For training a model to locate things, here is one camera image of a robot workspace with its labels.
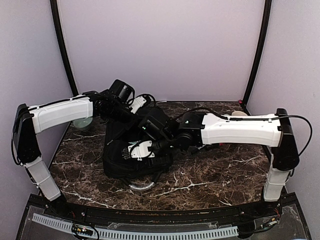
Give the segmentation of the black student backpack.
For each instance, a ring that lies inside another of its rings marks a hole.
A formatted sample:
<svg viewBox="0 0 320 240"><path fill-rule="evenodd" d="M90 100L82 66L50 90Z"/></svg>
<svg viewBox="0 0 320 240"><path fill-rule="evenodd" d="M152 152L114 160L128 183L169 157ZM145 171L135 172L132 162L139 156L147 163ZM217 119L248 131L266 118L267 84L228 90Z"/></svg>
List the black student backpack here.
<svg viewBox="0 0 320 240"><path fill-rule="evenodd" d="M136 192L153 188L174 163L172 142L178 125L158 106L138 110L128 122L107 123L104 174Z"/></svg>

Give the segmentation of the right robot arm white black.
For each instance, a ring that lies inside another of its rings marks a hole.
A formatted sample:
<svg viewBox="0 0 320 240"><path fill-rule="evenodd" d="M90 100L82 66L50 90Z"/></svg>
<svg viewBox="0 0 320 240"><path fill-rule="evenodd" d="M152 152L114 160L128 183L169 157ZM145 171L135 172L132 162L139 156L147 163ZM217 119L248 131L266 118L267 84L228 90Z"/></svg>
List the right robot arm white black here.
<svg viewBox="0 0 320 240"><path fill-rule="evenodd" d="M151 111L138 125L150 139L131 144L124 152L139 161L214 144L256 144L271 148L271 163L263 200L255 205L255 213L266 217L275 208L283 187L300 162L289 115L284 108L267 115L221 115L209 108L197 107L174 119Z"/></svg>

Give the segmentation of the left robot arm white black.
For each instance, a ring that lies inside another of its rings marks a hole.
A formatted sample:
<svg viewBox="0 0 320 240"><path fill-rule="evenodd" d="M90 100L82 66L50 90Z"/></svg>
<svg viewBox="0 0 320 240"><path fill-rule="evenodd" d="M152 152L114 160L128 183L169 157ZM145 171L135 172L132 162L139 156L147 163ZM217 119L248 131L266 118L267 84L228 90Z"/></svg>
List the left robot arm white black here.
<svg viewBox="0 0 320 240"><path fill-rule="evenodd" d="M116 79L110 88L102 92L87 91L42 105L20 104L10 140L13 161L25 167L33 184L46 200L52 202L51 210L58 217L67 218L71 208L63 201L64 196L42 159L37 134L61 124L95 117L127 123L138 117L139 109L155 102L152 95L143 93L136 96L133 87Z"/></svg>

